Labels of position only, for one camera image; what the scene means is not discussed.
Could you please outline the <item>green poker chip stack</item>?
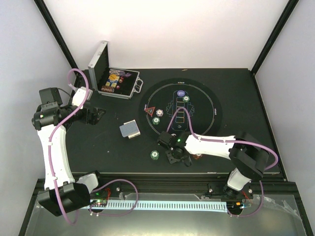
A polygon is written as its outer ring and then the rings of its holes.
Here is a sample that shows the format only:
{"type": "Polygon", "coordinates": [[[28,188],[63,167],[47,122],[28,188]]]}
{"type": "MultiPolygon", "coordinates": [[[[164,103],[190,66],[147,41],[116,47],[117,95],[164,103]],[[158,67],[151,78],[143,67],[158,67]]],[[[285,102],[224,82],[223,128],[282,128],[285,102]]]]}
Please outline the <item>green poker chip stack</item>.
{"type": "Polygon", "coordinates": [[[157,150],[153,150],[151,153],[150,153],[150,157],[153,159],[153,160],[158,160],[159,159],[159,152],[157,150]]]}

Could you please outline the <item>brown poker chip stack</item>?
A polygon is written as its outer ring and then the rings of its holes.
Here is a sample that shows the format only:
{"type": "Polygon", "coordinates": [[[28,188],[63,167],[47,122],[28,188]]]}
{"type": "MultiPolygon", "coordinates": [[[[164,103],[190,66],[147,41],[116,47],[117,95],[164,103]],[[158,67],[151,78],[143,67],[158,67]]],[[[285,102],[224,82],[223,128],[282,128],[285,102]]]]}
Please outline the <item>brown poker chip stack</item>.
{"type": "Polygon", "coordinates": [[[195,160],[199,160],[203,155],[202,154],[194,154],[192,157],[195,159],[195,160]]]}

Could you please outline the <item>blue white chip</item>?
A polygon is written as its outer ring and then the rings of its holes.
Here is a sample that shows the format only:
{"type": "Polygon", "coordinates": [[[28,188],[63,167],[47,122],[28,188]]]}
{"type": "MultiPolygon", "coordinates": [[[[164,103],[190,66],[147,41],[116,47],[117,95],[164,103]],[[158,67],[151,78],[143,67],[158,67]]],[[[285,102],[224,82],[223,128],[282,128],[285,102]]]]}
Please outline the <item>blue white chip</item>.
{"type": "Polygon", "coordinates": [[[162,109],[156,110],[156,115],[157,115],[158,117],[163,116],[163,110],[162,110],[162,109]]]}

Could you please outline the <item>blue backed card deck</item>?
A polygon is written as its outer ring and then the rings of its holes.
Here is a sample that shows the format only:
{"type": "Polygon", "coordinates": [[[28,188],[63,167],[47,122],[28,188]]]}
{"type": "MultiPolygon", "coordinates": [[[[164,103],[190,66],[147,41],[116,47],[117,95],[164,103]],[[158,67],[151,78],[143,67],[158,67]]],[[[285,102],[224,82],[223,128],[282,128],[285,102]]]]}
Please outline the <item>blue backed card deck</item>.
{"type": "Polygon", "coordinates": [[[120,128],[121,135],[124,138],[128,137],[129,139],[131,139],[141,134],[135,120],[125,122],[119,128],[120,128]]]}

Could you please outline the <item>red triangular all-in marker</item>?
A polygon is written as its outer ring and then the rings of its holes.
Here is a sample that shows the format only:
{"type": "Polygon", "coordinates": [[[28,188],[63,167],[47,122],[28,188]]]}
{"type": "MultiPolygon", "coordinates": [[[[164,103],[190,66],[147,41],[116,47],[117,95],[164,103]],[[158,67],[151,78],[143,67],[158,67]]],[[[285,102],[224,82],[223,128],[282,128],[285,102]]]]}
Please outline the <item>red triangular all-in marker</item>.
{"type": "Polygon", "coordinates": [[[154,114],[154,111],[155,111],[155,107],[146,108],[144,111],[145,111],[150,117],[152,117],[153,114],[154,114]]]}

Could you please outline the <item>purple small blind button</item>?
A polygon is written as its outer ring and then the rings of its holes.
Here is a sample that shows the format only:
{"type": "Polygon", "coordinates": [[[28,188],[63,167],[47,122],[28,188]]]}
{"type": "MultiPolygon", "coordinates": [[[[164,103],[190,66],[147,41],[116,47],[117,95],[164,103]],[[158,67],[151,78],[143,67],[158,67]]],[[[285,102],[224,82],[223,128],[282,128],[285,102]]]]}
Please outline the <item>purple small blind button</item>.
{"type": "Polygon", "coordinates": [[[184,90],[178,90],[176,94],[178,97],[184,97],[186,95],[186,92],[184,90]]]}

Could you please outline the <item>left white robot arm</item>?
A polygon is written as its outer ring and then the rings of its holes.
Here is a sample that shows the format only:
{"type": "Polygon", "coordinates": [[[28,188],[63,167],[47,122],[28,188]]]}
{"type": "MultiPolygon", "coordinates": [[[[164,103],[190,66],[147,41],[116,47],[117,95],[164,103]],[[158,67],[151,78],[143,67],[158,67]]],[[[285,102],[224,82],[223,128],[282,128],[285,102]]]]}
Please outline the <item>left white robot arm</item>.
{"type": "Polygon", "coordinates": [[[106,189],[98,171],[75,180],[66,150],[66,132],[74,122],[95,125],[105,113],[90,105],[92,94],[91,89],[81,87],[71,104],[63,106],[58,88],[39,91],[41,105],[31,119],[41,141],[45,163],[44,191],[38,194],[38,202],[54,216],[86,207],[91,193],[101,196],[106,189]]]}

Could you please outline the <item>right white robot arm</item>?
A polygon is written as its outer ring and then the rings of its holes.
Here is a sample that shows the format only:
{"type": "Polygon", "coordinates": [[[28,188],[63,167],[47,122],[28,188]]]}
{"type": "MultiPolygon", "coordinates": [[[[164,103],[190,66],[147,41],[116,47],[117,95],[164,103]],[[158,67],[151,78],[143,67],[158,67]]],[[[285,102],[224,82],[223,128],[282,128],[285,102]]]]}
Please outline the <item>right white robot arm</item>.
{"type": "Polygon", "coordinates": [[[222,191],[225,197],[235,199],[246,184],[261,180],[266,170],[271,152],[253,141],[254,138],[247,133],[241,137],[211,137],[191,132],[175,136],[163,131],[157,144],[166,149],[166,156],[172,163],[203,155],[230,160],[235,169],[230,172],[222,191]]]}

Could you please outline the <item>orange black chip roll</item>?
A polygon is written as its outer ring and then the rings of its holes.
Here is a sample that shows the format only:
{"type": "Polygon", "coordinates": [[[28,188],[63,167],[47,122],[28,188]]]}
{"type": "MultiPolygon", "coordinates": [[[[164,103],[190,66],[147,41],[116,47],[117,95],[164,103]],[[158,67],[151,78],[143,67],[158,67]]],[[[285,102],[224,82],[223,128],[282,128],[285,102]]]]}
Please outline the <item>orange black chip roll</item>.
{"type": "Polygon", "coordinates": [[[107,93],[113,93],[115,89],[113,87],[103,87],[102,91],[107,93]]]}

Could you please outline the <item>open aluminium poker case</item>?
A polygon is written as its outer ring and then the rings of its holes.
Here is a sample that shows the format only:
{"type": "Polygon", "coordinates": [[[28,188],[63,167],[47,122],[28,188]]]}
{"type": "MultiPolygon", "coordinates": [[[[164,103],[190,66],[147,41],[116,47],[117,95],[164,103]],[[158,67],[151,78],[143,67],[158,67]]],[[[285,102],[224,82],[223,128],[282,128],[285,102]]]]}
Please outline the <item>open aluminium poker case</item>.
{"type": "Polygon", "coordinates": [[[110,66],[108,42],[105,40],[100,42],[89,62],[88,71],[92,88],[100,95],[131,99],[143,87],[140,72],[110,66]]]}

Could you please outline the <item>yellow big blind button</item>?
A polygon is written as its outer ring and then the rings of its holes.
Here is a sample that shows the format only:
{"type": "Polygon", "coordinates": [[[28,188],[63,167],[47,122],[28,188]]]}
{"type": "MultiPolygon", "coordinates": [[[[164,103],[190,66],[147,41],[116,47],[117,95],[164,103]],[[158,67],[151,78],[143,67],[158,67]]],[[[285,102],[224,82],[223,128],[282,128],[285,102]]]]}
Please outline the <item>yellow big blind button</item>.
{"type": "Polygon", "coordinates": [[[112,74],[112,75],[109,76],[109,80],[110,80],[110,81],[119,80],[119,78],[120,78],[120,77],[117,76],[117,75],[115,75],[115,74],[112,74]]]}

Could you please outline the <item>round black poker mat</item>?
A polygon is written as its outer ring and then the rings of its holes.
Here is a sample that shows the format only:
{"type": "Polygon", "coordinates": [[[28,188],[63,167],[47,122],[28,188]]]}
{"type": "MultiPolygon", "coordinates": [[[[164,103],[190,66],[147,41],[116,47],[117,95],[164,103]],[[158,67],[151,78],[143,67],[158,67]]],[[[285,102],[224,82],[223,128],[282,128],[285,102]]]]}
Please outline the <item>round black poker mat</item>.
{"type": "Polygon", "coordinates": [[[139,125],[145,133],[146,148],[159,150],[157,139],[162,131],[179,135],[184,131],[194,131],[197,135],[216,136],[221,126],[222,107],[218,96],[201,82],[187,78],[170,78],[145,81],[139,103],[139,125]],[[184,90],[189,102],[177,96],[184,90]],[[152,117],[144,110],[155,107],[152,117]],[[154,125],[152,119],[158,117],[156,110],[162,109],[160,123],[154,125]]]}

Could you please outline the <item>purple chip roll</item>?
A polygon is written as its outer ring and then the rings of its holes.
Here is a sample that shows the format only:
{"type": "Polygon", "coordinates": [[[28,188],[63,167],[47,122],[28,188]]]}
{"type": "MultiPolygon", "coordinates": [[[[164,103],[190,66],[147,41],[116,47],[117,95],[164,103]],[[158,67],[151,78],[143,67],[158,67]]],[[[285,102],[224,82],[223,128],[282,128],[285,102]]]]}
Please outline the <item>purple chip roll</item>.
{"type": "Polygon", "coordinates": [[[110,69],[109,70],[109,74],[112,75],[117,75],[117,76],[124,76],[125,75],[125,71],[124,70],[118,70],[118,69],[110,69]]]}

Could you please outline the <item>black aluminium rail base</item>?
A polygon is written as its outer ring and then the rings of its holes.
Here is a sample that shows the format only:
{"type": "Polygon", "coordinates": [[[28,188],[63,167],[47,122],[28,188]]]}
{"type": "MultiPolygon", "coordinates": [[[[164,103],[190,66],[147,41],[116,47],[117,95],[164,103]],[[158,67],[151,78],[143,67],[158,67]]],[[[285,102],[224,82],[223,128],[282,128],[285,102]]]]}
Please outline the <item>black aluminium rail base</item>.
{"type": "Polygon", "coordinates": [[[237,192],[227,189],[227,176],[216,175],[146,175],[146,174],[96,174],[98,188],[117,179],[115,183],[110,183],[111,197],[118,197],[119,194],[135,193],[135,188],[139,194],[195,194],[199,197],[205,196],[213,199],[231,199],[233,201],[245,198],[253,198],[254,194],[260,195],[293,195],[300,196],[296,183],[285,181],[277,177],[264,178],[262,187],[258,181],[252,181],[237,192]]]}

